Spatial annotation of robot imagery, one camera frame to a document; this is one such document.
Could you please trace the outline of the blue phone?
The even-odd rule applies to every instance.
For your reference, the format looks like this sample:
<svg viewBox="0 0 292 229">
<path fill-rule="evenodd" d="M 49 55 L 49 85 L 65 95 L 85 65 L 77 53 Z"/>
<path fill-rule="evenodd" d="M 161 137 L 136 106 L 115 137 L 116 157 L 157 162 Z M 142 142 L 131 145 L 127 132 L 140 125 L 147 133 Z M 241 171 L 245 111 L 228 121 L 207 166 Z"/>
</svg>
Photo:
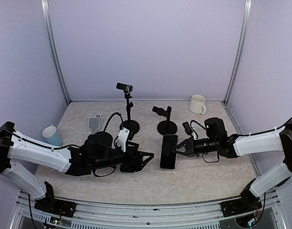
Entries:
<svg viewBox="0 0 292 229">
<path fill-rule="evenodd" d="M 120 167 L 120 171 L 121 171 L 122 173 L 135 173 L 135 169 L 134 169 L 134 168 L 132 168 L 132 167 L 127 167 L 127 166 L 125 166 L 125 165 L 121 165 L 121 167 Z"/>
</svg>

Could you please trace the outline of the black tall phone stand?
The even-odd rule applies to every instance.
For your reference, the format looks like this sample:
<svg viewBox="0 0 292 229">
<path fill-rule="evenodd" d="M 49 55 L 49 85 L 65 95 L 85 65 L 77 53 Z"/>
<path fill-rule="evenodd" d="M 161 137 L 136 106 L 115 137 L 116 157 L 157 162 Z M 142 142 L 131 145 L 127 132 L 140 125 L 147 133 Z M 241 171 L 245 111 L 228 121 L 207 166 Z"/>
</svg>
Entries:
<svg viewBox="0 0 292 229">
<path fill-rule="evenodd" d="M 131 92 L 133 91 L 133 86 L 123 83 L 117 83 L 116 88 L 124 92 L 124 98 L 126 99 L 127 120 L 122 122 L 122 124 L 120 125 L 120 129 L 128 129 L 131 135 L 130 139 L 133 139 L 133 136 L 140 130 L 139 123 L 135 120 L 132 120 L 131 118 L 131 108 L 133 108 L 133 102 L 130 102 L 130 99 L 132 98 Z"/>
</svg>

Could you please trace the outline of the silver folding phone stand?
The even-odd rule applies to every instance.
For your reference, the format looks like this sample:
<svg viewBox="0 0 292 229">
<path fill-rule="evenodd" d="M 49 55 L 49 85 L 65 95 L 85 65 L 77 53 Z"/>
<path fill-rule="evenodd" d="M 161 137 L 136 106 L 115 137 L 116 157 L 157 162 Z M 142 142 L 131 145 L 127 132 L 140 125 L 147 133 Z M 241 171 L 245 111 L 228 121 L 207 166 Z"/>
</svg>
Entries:
<svg viewBox="0 0 292 229">
<path fill-rule="evenodd" d="M 88 119 L 89 134 L 95 134 L 98 131 L 100 131 L 102 128 L 103 121 L 104 121 L 104 116 L 102 115 L 95 115 L 95 116 L 89 117 Z"/>
</svg>

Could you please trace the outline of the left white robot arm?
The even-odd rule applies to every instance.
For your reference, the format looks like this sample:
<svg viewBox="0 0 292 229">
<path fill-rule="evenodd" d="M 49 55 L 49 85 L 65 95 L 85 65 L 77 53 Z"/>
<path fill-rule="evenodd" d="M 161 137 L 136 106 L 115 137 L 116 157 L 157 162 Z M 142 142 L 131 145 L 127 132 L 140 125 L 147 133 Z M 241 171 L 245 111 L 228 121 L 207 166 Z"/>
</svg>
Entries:
<svg viewBox="0 0 292 229">
<path fill-rule="evenodd" d="M 130 132 L 120 130 L 117 144 L 105 131 L 89 135 L 82 146 L 70 144 L 54 146 L 29 138 L 14 128 L 13 122 L 0 127 L 0 175 L 7 177 L 25 190 L 49 211 L 60 208 L 53 187 L 48 182 L 37 179 L 29 170 L 19 164 L 19 160 L 53 168 L 69 176 L 96 174 L 102 168 L 121 167 L 121 172 L 141 171 L 153 158 L 153 153 L 138 150 L 139 144 L 128 141 Z"/>
</svg>

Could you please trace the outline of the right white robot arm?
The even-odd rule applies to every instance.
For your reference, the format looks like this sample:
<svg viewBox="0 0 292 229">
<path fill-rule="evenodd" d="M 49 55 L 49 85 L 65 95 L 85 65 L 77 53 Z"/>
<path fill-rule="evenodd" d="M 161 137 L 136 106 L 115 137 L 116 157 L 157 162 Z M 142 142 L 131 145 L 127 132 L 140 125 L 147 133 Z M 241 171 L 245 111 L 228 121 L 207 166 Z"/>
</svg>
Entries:
<svg viewBox="0 0 292 229">
<path fill-rule="evenodd" d="M 266 191 L 285 183 L 292 177 L 292 118 L 279 127 L 247 135 L 227 135 L 222 119 L 213 117 L 204 122 L 207 138 L 185 139 L 172 148 L 173 153 L 189 156 L 217 152 L 225 158 L 238 158 L 255 153 L 281 151 L 284 159 L 275 167 L 247 185 L 237 201 L 237 208 L 248 211 Z"/>
</svg>

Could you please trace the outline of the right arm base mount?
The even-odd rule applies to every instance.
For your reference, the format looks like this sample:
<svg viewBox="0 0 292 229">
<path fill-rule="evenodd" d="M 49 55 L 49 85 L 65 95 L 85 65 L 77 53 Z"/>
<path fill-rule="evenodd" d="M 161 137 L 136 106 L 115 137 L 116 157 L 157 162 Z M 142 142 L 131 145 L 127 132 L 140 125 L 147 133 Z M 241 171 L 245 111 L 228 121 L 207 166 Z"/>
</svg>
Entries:
<svg viewBox="0 0 292 229">
<path fill-rule="evenodd" d="M 234 200 L 228 200 L 221 203 L 222 213 L 224 217 L 230 217 L 246 212 L 254 211 L 262 208 L 259 197 L 256 197 L 250 191 L 250 182 L 240 193 L 240 197 Z"/>
</svg>

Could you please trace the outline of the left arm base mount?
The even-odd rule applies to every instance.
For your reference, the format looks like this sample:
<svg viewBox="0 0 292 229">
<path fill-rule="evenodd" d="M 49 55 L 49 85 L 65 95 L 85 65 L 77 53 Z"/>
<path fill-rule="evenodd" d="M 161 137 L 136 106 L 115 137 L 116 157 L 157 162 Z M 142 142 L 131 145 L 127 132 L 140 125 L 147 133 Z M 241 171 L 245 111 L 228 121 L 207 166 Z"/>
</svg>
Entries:
<svg viewBox="0 0 292 229">
<path fill-rule="evenodd" d="M 34 208 L 43 212 L 73 218 L 76 203 L 57 199 L 54 196 L 53 187 L 47 181 L 44 181 L 46 188 L 45 196 L 39 200 L 35 200 Z"/>
</svg>

